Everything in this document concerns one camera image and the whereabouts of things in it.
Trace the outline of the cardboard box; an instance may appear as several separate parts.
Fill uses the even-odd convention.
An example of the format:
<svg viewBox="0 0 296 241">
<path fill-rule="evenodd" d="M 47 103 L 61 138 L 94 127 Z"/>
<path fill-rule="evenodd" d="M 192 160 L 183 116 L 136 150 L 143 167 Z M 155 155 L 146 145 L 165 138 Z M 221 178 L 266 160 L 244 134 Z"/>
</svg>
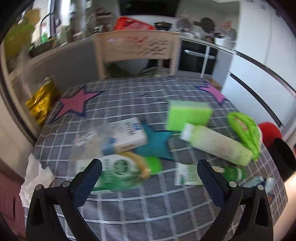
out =
<svg viewBox="0 0 296 241">
<path fill-rule="evenodd" d="M 211 79 L 211 78 L 207 78 L 206 79 L 211 85 L 213 85 L 217 90 L 221 90 L 222 89 L 222 86 L 217 82 L 215 81 L 214 79 Z"/>
</svg>

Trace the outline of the green sponge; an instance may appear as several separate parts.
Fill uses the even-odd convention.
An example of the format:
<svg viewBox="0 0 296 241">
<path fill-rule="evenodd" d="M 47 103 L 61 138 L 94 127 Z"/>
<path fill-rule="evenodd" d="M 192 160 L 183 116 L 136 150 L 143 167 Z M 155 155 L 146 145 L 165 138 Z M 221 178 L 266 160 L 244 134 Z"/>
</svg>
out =
<svg viewBox="0 0 296 241">
<path fill-rule="evenodd" d="M 187 123 L 205 126 L 213 113 L 206 102 L 170 100 L 166 130 L 180 132 Z"/>
</svg>

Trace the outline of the grey checkered tablecloth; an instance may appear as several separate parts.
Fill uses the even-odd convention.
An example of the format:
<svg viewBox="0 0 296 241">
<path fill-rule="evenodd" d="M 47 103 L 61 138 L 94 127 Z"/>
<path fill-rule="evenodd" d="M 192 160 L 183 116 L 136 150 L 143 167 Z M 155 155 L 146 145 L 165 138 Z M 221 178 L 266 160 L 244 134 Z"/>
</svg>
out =
<svg viewBox="0 0 296 241">
<path fill-rule="evenodd" d="M 235 165 L 196 149 L 181 139 L 182 131 L 166 130 L 170 100 L 206 102 L 213 109 L 205 127 L 233 140 L 227 114 L 236 107 L 209 83 L 170 77 L 107 80 L 69 88 L 47 118 L 33 155 L 55 180 L 48 188 L 72 181 L 71 148 L 75 136 L 91 127 L 138 118 L 146 145 L 126 152 L 155 156 L 163 169 L 125 191 L 91 192 L 78 208 L 98 240 L 273 240 L 273 225 L 287 203 L 279 171 L 264 145 L 258 160 Z M 197 164 L 203 186 L 175 185 L 176 163 Z M 212 166 L 238 167 L 246 177 L 228 182 Z M 255 176 L 272 177 L 262 185 L 243 187 Z M 69 240 L 76 240 L 60 206 L 57 216 Z"/>
</svg>

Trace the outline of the red round stool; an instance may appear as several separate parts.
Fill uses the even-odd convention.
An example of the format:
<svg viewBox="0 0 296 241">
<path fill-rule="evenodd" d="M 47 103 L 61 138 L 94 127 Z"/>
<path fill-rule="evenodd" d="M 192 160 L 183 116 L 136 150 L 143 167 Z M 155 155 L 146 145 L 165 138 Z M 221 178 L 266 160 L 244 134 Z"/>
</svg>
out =
<svg viewBox="0 0 296 241">
<path fill-rule="evenodd" d="M 273 123 L 263 122 L 258 126 L 262 132 L 262 141 L 266 148 L 271 147 L 276 138 L 282 139 L 280 130 Z"/>
</svg>

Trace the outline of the green snack bag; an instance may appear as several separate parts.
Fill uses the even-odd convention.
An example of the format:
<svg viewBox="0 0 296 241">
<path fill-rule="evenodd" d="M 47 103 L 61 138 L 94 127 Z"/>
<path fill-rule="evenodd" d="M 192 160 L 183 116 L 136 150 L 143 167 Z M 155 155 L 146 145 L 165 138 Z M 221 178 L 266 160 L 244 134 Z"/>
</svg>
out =
<svg viewBox="0 0 296 241">
<path fill-rule="evenodd" d="M 227 114 L 229 126 L 240 137 L 243 145 L 252 152 L 253 161 L 257 161 L 261 153 L 262 131 L 248 115 L 237 111 Z"/>
</svg>

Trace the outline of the clear plastic bag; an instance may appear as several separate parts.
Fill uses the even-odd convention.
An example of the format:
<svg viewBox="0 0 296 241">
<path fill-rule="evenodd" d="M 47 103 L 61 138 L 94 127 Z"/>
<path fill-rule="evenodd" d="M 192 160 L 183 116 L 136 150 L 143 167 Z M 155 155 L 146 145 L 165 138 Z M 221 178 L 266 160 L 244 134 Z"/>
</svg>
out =
<svg viewBox="0 0 296 241">
<path fill-rule="evenodd" d="M 70 161 L 102 157 L 107 148 L 112 130 L 107 125 L 91 127 L 86 132 L 78 133 L 71 148 Z"/>
</svg>

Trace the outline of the blue plastic bag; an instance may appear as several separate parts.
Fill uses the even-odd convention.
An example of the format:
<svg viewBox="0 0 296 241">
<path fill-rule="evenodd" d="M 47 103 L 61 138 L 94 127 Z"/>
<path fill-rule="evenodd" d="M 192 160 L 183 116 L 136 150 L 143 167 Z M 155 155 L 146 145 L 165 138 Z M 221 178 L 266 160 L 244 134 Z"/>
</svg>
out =
<svg viewBox="0 0 296 241">
<path fill-rule="evenodd" d="M 275 179 L 272 177 L 263 178 L 262 176 L 255 176 L 252 179 L 248 180 L 243 187 L 251 188 L 257 185 L 262 185 L 266 191 L 266 193 L 271 192 L 275 185 Z"/>
</svg>

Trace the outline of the black trash bin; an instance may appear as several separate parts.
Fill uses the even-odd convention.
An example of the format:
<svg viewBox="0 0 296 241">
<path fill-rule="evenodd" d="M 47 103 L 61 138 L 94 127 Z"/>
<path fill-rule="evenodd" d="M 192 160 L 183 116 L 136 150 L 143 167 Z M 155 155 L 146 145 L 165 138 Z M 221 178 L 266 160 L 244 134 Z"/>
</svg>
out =
<svg viewBox="0 0 296 241">
<path fill-rule="evenodd" d="M 280 176 L 285 182 L 296 170 L 296 160 L 293 151 L 281 138 L 275 138 L 268 149 Z"/>
</svg>

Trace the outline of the white rice cooker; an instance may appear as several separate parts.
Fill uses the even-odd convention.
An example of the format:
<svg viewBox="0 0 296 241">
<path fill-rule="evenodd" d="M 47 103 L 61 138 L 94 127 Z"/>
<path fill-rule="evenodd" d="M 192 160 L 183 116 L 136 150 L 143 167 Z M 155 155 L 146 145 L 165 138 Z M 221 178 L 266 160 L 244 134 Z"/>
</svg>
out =
<svg viewBox="0 0 296 241">
<path fill-rule="evenodd" d="M 233 28 L 223 33 L 214 33 L 214 43 L 226 49 L 233 50 L 236 44 L 237 31 Z"/>
</svg>

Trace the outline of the green tea bottle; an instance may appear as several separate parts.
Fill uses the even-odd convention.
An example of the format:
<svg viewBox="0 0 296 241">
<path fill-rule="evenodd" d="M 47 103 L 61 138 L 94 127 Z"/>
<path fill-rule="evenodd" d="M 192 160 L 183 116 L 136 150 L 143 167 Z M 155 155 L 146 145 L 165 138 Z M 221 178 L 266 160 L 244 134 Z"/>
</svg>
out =
<svg viewBox="0 0 296 241">
<path fill-rule="evenodd" d="M 238 167 L 219 167 L 212 166 L 212 168 L 223 175 L 223 177 L 228 181 L 240 182 L 246 177 L 246 172 L 244 169 Z"/>
</svg>

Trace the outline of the green plastic basket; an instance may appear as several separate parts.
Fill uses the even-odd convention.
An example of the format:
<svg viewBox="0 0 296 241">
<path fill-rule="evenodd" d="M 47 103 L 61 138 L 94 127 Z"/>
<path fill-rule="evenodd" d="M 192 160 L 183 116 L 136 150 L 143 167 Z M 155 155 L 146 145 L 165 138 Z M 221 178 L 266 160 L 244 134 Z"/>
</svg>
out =
<svg viewBox="0 0 296 241">
<path fill-rule="evenodd" d="M 23 46 L 31 44 L 31 37 L 35 27 L 31 24 L 15 24 L 4 38 L 4 50 L 6 59 L 10 60 L 18 56 Z"/>
</svg>

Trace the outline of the black wok on stove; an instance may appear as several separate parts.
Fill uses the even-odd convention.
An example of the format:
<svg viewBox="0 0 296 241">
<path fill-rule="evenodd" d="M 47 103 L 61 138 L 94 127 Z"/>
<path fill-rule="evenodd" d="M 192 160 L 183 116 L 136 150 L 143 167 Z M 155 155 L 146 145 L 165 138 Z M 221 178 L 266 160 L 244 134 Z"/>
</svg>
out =
<svg viewBox="0 0 296 241">
<path fill-rule="evenodd" d="M 172 27 L 172 23 L 165 21 L 154 22 L 154 27 L 159 31 L 169 31 Z"/>
</svg>

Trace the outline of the white stick vacuum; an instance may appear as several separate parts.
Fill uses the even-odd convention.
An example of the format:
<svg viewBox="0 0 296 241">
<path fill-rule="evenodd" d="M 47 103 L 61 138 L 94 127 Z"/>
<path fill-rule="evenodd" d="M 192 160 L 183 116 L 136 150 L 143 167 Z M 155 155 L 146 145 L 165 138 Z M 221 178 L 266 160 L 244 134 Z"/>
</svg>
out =
<svg viewBox="0 0 296 241">
<path fill-rule="evenodd" d="M 203 67 L 202 67 L 202 72 L 201 72 L 201 78 L 204 77 L 208 57 L 209 57 L 209 51 L 210 51 L 210 46 L 206 46 L 206 52 L 205 52 L 205 57 L 204 57 L 204 62 L 203 62 Z"/>
</svg>

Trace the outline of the white mask box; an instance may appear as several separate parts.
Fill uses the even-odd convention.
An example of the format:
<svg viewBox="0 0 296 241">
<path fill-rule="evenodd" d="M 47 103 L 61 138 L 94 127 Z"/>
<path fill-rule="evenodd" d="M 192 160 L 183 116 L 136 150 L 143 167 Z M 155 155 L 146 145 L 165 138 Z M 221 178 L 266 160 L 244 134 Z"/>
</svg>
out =
<svg viewBox="0 0 296 241">
<path fill-rule="evenodd" d="M 133 150 L 148 142 L 147 134 L 138 118 L 109 123 L 101 134 L 103 140 L 100 148 L 104 156 Z"/>
</svg>

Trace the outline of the green hand cream tube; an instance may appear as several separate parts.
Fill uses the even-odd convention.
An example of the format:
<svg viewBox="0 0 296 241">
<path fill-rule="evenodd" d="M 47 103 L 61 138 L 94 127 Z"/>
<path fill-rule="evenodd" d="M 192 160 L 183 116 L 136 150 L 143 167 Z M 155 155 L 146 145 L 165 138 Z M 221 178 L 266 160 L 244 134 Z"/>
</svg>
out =
<svg viewBox="0 0 296 241">
<path fill-rule="evenodd" d="M 203 186 L 203 182 L 197 173 L 197 164 L 176 163 L 175 185 Z"/>
</svg>

